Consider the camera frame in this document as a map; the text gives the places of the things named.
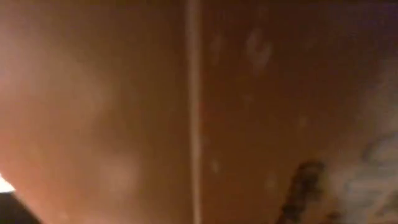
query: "stain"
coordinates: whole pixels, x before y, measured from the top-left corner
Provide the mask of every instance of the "stain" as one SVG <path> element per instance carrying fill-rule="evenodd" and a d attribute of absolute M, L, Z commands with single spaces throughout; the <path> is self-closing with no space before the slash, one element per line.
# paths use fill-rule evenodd
<path fill-rule="evenodd" d="M 319 201 L 322 196 L 319 182 L 324 170 L 325 165 L 320 161 L 308 161 L 299 165 L 292 177 L 282 213 L 276 224 L 302 221 L 302 214 L 306 211 L 308 203 Z"/>
<path fill-rule="evenodd" d="M 370 166 L 398 168 L 398 132 L 382 136 L 372 142 L 364 151 L 362 160 Z"/>
<path fill-rule="evenodd" d="M 69 223 L 69 216 L 66 212 L 60 213 L 60 221 L 61 223 Z"/>
<path fill-rule="evenodd" d="M 274 174 L 269 174 L 264 182 L 264 188 L 268 192 L 275 192 L 278 187 L 278 181 Z"/>
<path fill-rule="evenodd" d="M 305 127 L 307 127 L 307 125 L 308 125 L 308 117 L 306 117 L 306 116 L 301 116 L 301 117 L 298 119 L 298 126 L 299 126 L 300 128 L 305 128 Z"/>
<path fill-rule="evenodd" d="M 376 212 L 375 216 L 385 217 L 389 213 L 398 215 L 398 190 L 394 190 L 387 197 L 387 202 Z"/>
<path fill-rule="evenodd" d="M 250 94 L 245 94 L 242 96 L 243 103 L 248 106 L 254 102 L 254 97 Z"/>
<path fill-rule="evenodd" d="M 253 72 L 258 75 L 267 66 L 272 55 L 272 43 L 264 38 L 262 30 L 255 28 L 246 41 L 246 54 L 252 64 Z"/>
<path fill-rule="evenodd" d="M 219 164 L 219 162 L 217 160 L 212 160 L 212 162 L 210 164 L 210 167 L 211 167 L 211 171 L 214 174 L 220 173 L 220 164 Z"/>
<path fill-rule="evenodd" d="M 266 5 L 259 5 L 257 7 L 257 11 L 256 11 L 257 20 L 259 20 L 259 21 L 267 20 L 268 13 L 269 13 L 269 10 Z"/>

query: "white smudge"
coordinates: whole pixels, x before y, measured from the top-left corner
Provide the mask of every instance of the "white smudge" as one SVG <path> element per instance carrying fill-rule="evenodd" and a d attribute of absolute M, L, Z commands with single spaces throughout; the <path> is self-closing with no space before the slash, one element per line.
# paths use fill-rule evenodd
<path fill-rule="evenodd" d="M 201 137 L 201 144 L 204 148 L 207 148 L 210 146 L 210 138 L 208 136 L 203 135 Z"/>
<path fill-rule="evenodd" d="M 213 171 L 213 173 L 218 174 L 220 172 L 220 165 L 217 160 L 213 160 L 210 166 L 211 166 L 211 171 Z"/>
<path fill-rule="evenodd" d="M 369 153 L 372 160 L 382 162 L 384 164 L 395 164 L 398 161 L 398 135 L 392 135 L 383 139 L 379 144 L 375 145 L 375 149 Z"/>
<path fill-rule="evenodd" d="M 61 223 L 69 223 L 69 216 L 66 212 L 60 213 Z"/>
<path fill-rule="evenodd" d="M 380 132 L 398 127 L 398 57 L 389 57 L 379 62 L 375 81 L 369 82 L 363 94 L 362 114 L 370 114 L 372 124 Z"/>
<path fill-rule="evenodd" d="M 255 28 L 246 41 L 246 54 L 255 73 L 265 69 L 272 54 L 272 43 L 265 40 L 260 28 Z"/>
<path fill-rule="evenodd" d="M 82 224 L 111 224 L 111 223 L 121 223 L 119 221 L 120 217 L 113 217 L 114 215 L 107 215 L 107 212 L 103 213 L 92 213 L 86 214 L 79 223 Z"/>
<path fill-rule="evenodd" d="M 266 191 L 274 191 L 278 186 L 275 175 L 268 175 L 267 179 L 264 182 L 264 188 Z"/>
<path fill-rule="evenodd" d="M 308 118 L 306 116 L 301 116 L 298 119 L 298 126 L 300 128 L 305 128 L 305 127 L 307 127 L 307 125 L 308 125 Z"/>
<path fill-rule="evenodd" d="M 257 19 L 265 20 L 268 17 L 268 7 L 265 5 L 260 5 L 257 7 Z"/>
<path fill-rule="evenodd" d="M 99 184 L 113 200 L 124 200 L 126 194 L 136 189 L 138 165 L 127 157 L 108 157 L 99 170 Z"/>
<path fill-rule="evenodd" d="M 242 100 L 244 102 L 245 105 L 249 105 L 254 101 L 254 98 L 252 95 L 250 94 L 246 94 L 242 96 Z"/>

